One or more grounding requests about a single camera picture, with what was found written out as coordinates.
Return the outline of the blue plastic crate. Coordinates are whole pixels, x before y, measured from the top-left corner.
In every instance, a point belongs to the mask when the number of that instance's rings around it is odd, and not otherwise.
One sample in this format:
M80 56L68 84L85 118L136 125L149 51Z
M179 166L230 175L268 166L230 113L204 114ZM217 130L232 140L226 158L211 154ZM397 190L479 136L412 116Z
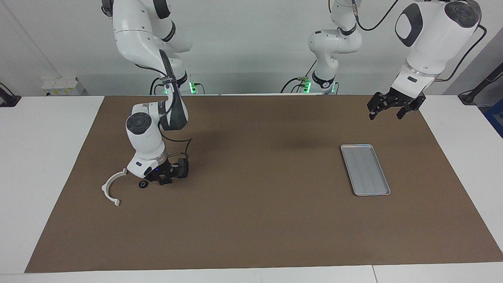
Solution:
M503 138L503 108L490 107L484 112L484 117L494 130Z

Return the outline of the brown paper table mat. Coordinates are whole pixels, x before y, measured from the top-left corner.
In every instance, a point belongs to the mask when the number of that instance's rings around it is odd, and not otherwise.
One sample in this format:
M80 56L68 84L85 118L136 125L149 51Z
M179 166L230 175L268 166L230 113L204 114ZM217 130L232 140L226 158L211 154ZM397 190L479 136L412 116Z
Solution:
M501 262L419 112L370 120L367 96L192 96L187 178L140 189L126 118L106 97L26 272ZM390 195L354 195L340 146L370 144Z

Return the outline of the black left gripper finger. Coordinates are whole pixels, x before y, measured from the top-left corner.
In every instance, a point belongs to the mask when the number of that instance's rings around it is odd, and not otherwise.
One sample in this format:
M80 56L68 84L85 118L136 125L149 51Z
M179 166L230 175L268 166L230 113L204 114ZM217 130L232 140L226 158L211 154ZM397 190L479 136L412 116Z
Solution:
M405 104L400 108L400 110L397 112L397 118L402 119L404 116L412 111L416 111L416 102L415 100L411 101L410 103Z
M374 120L377 114L385 108L387 95L382 93L375 93L367 103L370 120Z

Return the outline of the white power box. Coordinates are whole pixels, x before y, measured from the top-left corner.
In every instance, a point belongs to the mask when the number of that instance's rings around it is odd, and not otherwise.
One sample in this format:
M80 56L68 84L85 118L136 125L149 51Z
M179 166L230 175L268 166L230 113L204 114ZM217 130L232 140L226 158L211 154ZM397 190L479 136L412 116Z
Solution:
M86 88L77 77L46 79L42 84L46 96L85 96Z

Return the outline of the black desk clamp mount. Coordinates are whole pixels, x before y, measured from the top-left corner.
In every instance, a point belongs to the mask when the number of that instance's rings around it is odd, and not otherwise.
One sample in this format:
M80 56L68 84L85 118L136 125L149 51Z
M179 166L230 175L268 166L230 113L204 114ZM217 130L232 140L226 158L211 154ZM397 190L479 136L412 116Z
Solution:
M0 98L2 99L0 108L2 108L15 107L22 97L15 95L5 84L0 82Z

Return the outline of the white semicircular plastic bracket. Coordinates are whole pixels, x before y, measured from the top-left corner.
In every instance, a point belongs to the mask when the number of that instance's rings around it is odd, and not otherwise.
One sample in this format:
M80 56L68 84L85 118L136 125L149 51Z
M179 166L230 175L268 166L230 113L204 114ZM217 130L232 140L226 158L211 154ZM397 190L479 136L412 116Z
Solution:
M113 198L111 197L110 195L110 186L113 184L113 182L123 176L126 176L128 173L128 170L127 168L123 168L122 171L120 172L117 172L115 174L113 174L111 177L108 178L108 180L102 185L101 187L101 190L102 192L104 193L104 196L106 197L106 199L108 199L109 201L111 201L116 207L120 206L120 200L117 199L117 198Z

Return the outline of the silver metal tray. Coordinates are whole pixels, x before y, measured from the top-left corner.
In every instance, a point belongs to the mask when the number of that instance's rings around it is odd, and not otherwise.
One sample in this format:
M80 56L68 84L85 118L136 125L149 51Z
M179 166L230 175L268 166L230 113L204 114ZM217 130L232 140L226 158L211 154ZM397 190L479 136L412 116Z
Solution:
M354 195L390 195L391 190L372 145L345 144L340 149Z

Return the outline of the black angled stand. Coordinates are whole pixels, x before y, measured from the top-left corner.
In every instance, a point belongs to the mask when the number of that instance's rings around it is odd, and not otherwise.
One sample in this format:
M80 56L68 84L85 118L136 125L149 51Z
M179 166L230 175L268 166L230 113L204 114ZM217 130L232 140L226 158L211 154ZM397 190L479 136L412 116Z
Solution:
M474 105L474 99L476 96L488 85L496 82L499 78L503 76L503 62L496 67L481 83L479 83L475 88L469 91L462 92L458 94L458 98L464 105Z

